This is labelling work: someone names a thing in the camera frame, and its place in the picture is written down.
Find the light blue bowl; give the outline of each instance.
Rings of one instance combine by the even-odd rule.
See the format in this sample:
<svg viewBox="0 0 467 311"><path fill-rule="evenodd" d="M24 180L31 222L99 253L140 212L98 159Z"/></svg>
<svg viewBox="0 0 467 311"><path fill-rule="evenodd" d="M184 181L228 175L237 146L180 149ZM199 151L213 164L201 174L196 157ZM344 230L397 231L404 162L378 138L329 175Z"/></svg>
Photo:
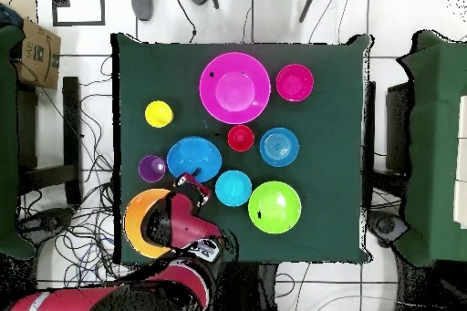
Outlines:
<svg viewBox="0 0 467 311"><path fill-rule="evenodd" d="M242 171L226 171L215 183L215 194L227 206L240 206L252 194L252 182Z"/></svg>
<svg viewBox="0 0 467 311"><path fill-rule="evenodd" d="M298 154L296 135L284 128L270 129L259 142L261 157L268 165L280 168L290 164Z"/></svg>
<svg viewBox="0 0 467 311"><path fill-rule="evenodd" d="M185 172L193 174L196 181L205 182L214 177L222 165L221 152L213 143L202 137L187 137L179 140L167 154L167 167L174 177Z"/></svg>

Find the magenta bowl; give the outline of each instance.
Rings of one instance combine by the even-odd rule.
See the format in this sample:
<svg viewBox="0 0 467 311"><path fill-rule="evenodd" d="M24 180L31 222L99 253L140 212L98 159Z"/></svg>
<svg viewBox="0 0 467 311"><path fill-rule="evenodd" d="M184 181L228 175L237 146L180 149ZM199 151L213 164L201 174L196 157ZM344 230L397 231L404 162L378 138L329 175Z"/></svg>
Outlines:
<svg viewBox="0 0 467 311"><path fill-rule="evenodd" d="M308 68L300 64L291 64L281 69L275 79L275 86L282 98L299 102L311 94L314 81Z"/></svg>
<svg viewBox="0 0 467 311"><path fill-rule="evenodd" d="M270 94L271 83L263 65L239 52L216 57L200 79L200 97L206 110L221 122L232 125L259 116Z"/></svg>

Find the pink cup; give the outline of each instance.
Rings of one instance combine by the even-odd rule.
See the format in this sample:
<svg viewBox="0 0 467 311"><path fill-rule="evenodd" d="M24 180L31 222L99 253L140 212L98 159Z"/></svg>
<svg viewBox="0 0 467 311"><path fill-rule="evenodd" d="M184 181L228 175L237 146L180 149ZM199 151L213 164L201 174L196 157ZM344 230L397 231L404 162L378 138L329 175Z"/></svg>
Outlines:
<svg viewBox="0 0 467 311"><path fill-rule="evenodd" d="M279 95L291 102L299 102L310 95L313 83L310 70L300 64L285 66L275 80Z"/></svg>

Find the lime green bowl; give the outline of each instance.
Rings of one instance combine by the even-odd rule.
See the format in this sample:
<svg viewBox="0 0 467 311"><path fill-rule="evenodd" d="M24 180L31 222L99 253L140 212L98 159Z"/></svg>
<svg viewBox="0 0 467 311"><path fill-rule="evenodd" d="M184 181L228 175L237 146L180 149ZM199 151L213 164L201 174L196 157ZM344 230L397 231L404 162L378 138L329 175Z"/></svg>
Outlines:
<svg viewBox="0 0 467 311"><path fill-rule="evenodd" d="M280 181L262 183L248 203L253 224L270 234L287 232L298 222L301 212L300 197L294 188Z"/></svg>

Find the cup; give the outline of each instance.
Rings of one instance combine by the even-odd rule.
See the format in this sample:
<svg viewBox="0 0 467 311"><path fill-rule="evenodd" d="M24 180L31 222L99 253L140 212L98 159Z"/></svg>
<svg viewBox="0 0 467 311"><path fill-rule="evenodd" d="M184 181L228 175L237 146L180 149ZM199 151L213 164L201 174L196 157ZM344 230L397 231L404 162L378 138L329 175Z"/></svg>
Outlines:
<svg viewBox="0 0 467 311"><path fill-rule="evenodd" d="M163 128L173 120L171 107L162 100L151 102L146 108L144 116L153 128Z"/></svg>
<svg viewBox="0 0 467 311"><path fill-rule="evenodd" d="M144 181L157 182L165 173L165 162L158 156L149 155L140 161L138 171Z"/></svg>

